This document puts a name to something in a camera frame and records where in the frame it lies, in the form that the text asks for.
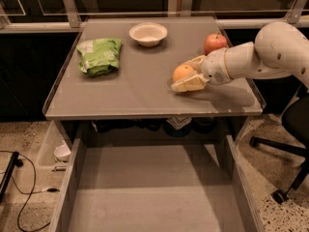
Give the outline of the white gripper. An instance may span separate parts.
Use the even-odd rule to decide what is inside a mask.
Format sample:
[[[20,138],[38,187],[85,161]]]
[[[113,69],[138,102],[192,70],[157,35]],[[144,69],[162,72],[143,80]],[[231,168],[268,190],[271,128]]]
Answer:
[[[209,55],[200,55],[185,62],[195,71],[174,82],[171,89],[177,93],[203,90],[207,83],[211,85],[223,85],[232,81],[226,64],[226,47],[212,51]]]

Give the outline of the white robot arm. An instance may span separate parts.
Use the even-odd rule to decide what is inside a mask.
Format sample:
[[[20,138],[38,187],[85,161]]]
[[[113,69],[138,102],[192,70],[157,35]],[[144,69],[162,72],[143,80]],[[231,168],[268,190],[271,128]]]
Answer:
[[[309,41],[293,25],[272,22],[255,40],[217,49],[183,63],[192,72],[171,85],[177,93],[223,85],[238,78],[273,79],[292,75],[309,88]]]

